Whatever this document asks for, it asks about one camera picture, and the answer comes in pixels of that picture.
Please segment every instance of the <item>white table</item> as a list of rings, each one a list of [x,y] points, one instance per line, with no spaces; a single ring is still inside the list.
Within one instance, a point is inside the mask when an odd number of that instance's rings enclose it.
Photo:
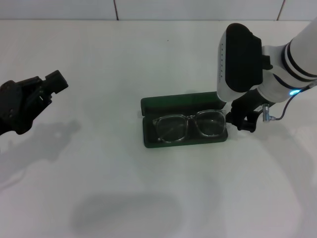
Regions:
[[[315,237],[317,90],[253,134],[143,145],[140,100],[215,91],[230,23],[0,21],[0,83],[56,69],[69,83],[29,132],[0,137],[0,238]],[[307,22],[243,24],[282,45]]]

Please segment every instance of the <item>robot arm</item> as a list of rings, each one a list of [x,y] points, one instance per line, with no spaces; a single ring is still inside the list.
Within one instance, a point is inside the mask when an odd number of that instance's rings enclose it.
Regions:
[[[278,47],[262,47],[261,40],[241,24],[228,26],[219,44],[217,81],[219,98],[232,101],[227,122],[254,132],[263,108],[264,120],[274,119],[268,114],[270,106],[315,86],[316,42],[317,18]]]
[[[0,135],[8,131],[19,135],[27,132],[33,120],[51,104],[51,94],[68,87],[58,70],[45,78],[8,81],[0,87]]]

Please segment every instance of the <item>blue led light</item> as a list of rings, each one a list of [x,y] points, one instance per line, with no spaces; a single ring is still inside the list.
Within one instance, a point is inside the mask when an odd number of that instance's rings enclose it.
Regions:
[[[297,93],[299,93],[300,92],[300,90],[293,90],[293,91],[291,91],[290,93],[289,93],[289,95],[295,95],[295,94],[297,94]]]

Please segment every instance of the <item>metal connector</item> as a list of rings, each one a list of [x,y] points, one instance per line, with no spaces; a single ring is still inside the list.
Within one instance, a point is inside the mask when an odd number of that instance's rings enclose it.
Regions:
[[[263,122],[270,122],[271,120],[276,120],[276,117],[269,115],[269,104],[263,104],[262,110],[263,110]]]

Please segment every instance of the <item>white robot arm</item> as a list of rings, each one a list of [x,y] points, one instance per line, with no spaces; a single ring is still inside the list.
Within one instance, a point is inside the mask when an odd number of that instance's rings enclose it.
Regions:
[[[227,121],[254,132],[268,108],[317,84],[317,18],[284,46],[263,46],[245,26],[231,24],[218,51],[218,97],[232,102]]]

